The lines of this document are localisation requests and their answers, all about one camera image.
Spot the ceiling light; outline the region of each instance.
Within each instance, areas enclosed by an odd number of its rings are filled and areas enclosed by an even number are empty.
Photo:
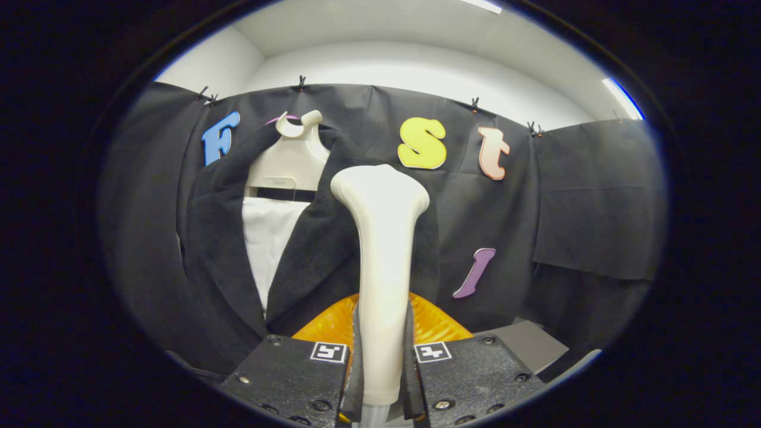
[[[499,12],[502,11],[502,8],[498,6],[494,6],[493,4],[487,2],[486,0],[460,0],[461,2],[465,2],[469,5],[478,6],[481,9],[486,9],[487,11],[490,11],[495,14],[499,14]]]
[[[637,104],[634,104],[634,100],[632,100],[629,94],[627,94],[626,91],[624,91],[623,88],[621,88],[621,86],[616,83],[615,80],[611,78],[604,78],[603,85],[605,85],[605,87],[608,88],[608,91],[610,91],[610,93],[616,97],[619,104],[621,104],[621,107],[626,110],[626,113],[629,115],[629,117],[632,119],[642,120],[642,113],[639,112]]]

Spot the white clothes hanger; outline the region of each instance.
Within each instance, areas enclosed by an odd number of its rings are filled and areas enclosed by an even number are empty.
[[[300,126],[290,123],[286,115],[287,111],[275,124],[280,139],[249,167],[247,196],[256,196],[259,187],[317,191],[330,155],[317,132],[323,115],[312,110],[301,117]]]

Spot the ceiling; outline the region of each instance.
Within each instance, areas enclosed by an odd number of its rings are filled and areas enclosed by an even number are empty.
[[[234,25],[265,57],[328,43],[420,43],[481,56],[550,86],[597,120],[621,106],[605,74],[526,18],[458,0],[285,0]]]

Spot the foam letter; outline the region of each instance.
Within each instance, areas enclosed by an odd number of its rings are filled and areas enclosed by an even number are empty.
[[[402,123],[399,135],[404,144],[396,152],[408,168],[436,169],[447,160],[447,148],[438,139],[444,138],[444,125],[438,120],[411,117]]]
[[[481,278],[481,274],[483,273],[484,269],[486,269],[486,265],[489,264],[489,261],[494,257],[494,254],[496,253],[497,250],[494,248],[481,248],[476,251],[476,253],[473,255],[473,267],[470,268],[468,277],[465,279],[465,282],[460,287],[460,289],[454,292],[452,297],[455,299],[460,299],[476,292],[476,284]]]
[[[499,166],[499,156],[502,153],[509,155],[510,146],[502,141],[502,131],[481,126],[478,128],[478,133],[483,136],[481,153],[478,157],[481,170],[492,180],[505,178],[505,169]]]
[[[230,150],[233,137],[230,128],[236,127],[238,123],[240,123],[240,114],[238,114],[237,111],[234,111],[203,133],[201,139],[204,144],[203,147],[207,165],[218,160],[221,157],[221,154],[224,155]]]

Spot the orange object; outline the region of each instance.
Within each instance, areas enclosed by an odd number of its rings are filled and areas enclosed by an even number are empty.
[[[358,300],[359,294],[339,300],[316,316],[309,324],[303,326],[293,335],[293,338],[310,342],[349,345],[352,351],[349,355],[349,367],[351,367],[354,355],[353,315]],[[412,303],[412,315],[415,321],[415,344],[448,342],[473,337],[465,327],[428,300],[414,293],[409,294],[409,300]]]

